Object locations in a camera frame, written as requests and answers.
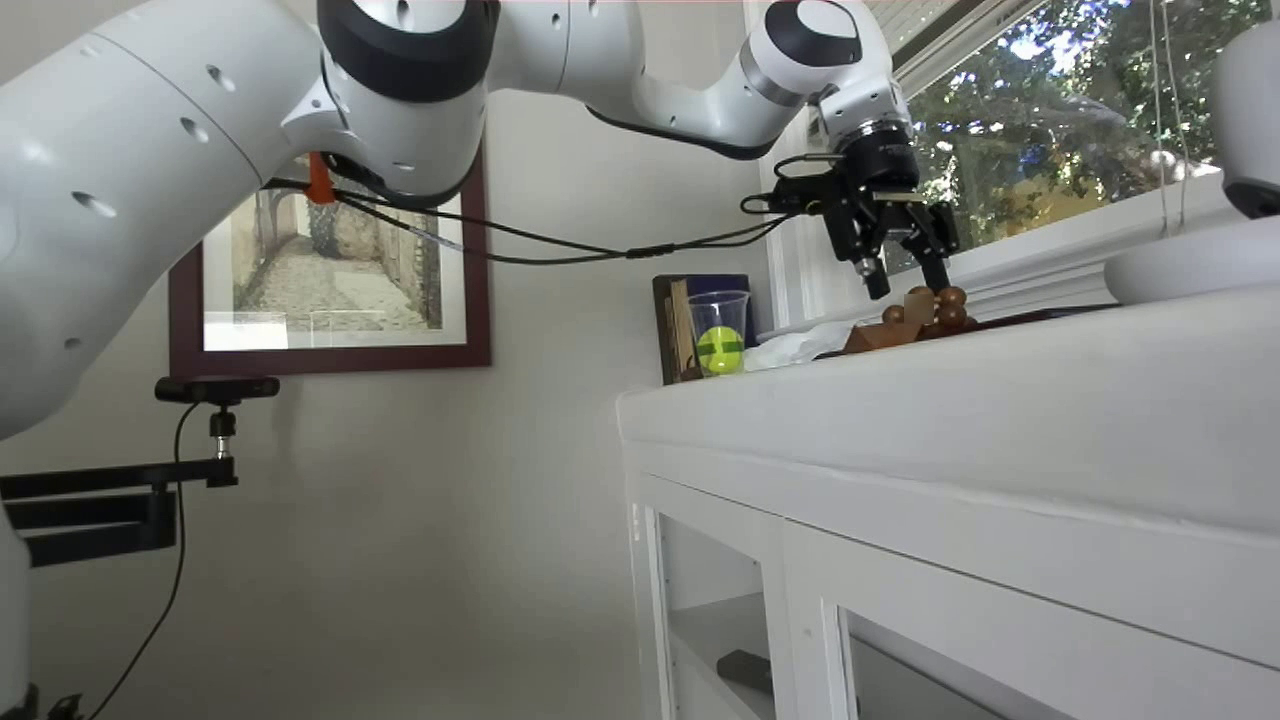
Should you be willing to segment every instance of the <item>white cabinet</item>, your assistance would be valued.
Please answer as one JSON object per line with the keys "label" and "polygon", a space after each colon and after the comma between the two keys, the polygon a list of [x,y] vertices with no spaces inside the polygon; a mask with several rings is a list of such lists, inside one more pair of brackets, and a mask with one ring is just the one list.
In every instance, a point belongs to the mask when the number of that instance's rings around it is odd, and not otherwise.
{"label": "white cabinet", "polygon": [[1277,720],[1277,302],[624,401],[656,715]]}

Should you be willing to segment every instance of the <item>white wall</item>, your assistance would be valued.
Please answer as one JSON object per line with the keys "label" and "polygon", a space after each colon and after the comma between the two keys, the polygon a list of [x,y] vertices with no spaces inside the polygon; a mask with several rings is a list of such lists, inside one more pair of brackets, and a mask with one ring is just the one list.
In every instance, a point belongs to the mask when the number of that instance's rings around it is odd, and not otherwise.
{"label": "white wall", "polygon": [[[112,0],[0,0],[2,75],[27,42]],[[733,4],[650,4],[659,75],[718,73]],[[748,165],[618,138],[557,100],[503,95],[491,218],[634,244],[741,224]],[[639,269],[496,271],[496,370],[289,379],[238,417],[243,487],[192,487],[185,600],[121,720],[632,720],[643,708],[617,393],[656,386]],[[0,447],[0,472],[169,455],[163,290],[75,401]],[[37,575],[37,680],[92,702],[155,615],[173,554]]]}

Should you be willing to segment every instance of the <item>yellow ball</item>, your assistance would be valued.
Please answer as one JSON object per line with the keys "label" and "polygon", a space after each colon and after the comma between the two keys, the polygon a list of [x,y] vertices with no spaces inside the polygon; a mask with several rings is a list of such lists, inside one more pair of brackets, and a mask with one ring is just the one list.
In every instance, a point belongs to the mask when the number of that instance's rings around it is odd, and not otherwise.
{"label": "yellow ball", "polygon": [[694,337],[694,365],[703,375],[733,375],[745,373],[745,337],[736,327],[709,327],[703,337]]}

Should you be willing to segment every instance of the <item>green foliage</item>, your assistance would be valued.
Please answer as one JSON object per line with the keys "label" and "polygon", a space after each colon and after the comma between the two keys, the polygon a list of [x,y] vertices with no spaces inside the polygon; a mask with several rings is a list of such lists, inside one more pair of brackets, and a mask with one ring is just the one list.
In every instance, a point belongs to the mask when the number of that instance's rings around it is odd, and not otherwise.
{"label": "green foliage", "polygon": [[1267,18],[1270,0],[1044,0],[910,100],[927,192],[984,244],[1210,165],[1210,59]]}

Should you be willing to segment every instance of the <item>shelf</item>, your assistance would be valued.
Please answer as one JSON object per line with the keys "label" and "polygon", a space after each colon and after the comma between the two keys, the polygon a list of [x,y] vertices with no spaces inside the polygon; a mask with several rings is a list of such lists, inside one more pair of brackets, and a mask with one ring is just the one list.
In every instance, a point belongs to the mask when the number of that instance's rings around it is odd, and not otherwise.
{"label": "shelf", "polygon": [[770,695],[723,685],[717,676],[717,659],[726,651],[755,651],[766,656],[766,620],[765,620],[765,593],[736,597],[723,605],[698,605],[671,613],[671,640],[677,651],[690,663],[690,673],[736,708],[745,720],[770,720]]}

